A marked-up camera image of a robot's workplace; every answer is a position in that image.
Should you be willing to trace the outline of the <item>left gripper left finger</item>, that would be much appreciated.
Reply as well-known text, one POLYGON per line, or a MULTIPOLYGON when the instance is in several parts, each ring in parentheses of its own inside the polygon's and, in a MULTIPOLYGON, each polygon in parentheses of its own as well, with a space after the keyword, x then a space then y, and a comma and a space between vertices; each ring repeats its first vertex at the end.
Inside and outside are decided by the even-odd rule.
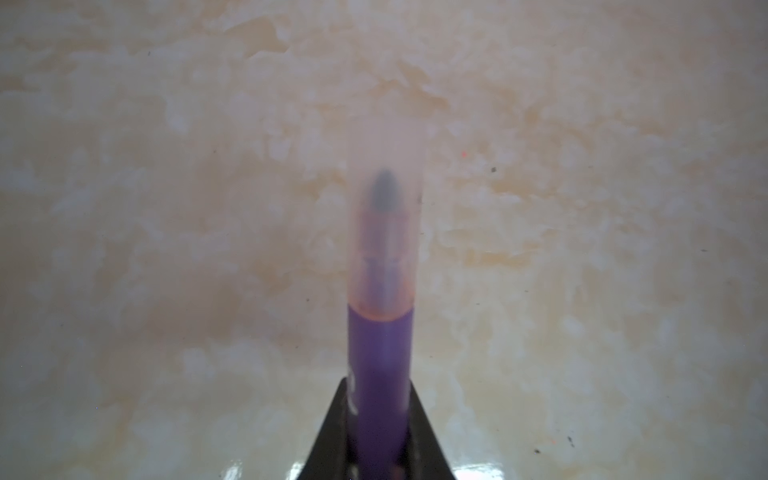
POLYGON ((347 379, 342 378, 297 480, 348 478, 347 379))

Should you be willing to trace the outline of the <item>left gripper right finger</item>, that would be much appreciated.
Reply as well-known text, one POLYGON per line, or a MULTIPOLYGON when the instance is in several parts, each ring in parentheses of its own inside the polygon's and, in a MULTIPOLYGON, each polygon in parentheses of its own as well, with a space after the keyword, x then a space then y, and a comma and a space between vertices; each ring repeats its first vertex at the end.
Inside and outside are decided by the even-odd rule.
POLYGON ((405 443, 405 478, 454 480, 413 383, 410 384, 408 432, 405 443))

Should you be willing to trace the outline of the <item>purple marker pen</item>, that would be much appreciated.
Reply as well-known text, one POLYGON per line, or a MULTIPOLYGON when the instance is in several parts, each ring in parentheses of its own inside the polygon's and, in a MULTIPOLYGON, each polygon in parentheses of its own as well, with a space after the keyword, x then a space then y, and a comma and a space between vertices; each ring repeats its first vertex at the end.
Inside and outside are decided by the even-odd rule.
POLYGON ((347 427, 362 479, 389 479, 408 428, 414 307, 374 321, 348 304, 347 427))

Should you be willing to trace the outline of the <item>clear pen cap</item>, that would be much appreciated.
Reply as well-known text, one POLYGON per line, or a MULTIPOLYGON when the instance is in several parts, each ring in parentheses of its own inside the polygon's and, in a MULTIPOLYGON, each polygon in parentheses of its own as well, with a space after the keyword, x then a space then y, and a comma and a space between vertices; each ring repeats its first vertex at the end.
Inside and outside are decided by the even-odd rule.
POLYGON ((374 321, 392 321, 415 303, 424 124, 368 115, 348 125, 347 300, 374 321))

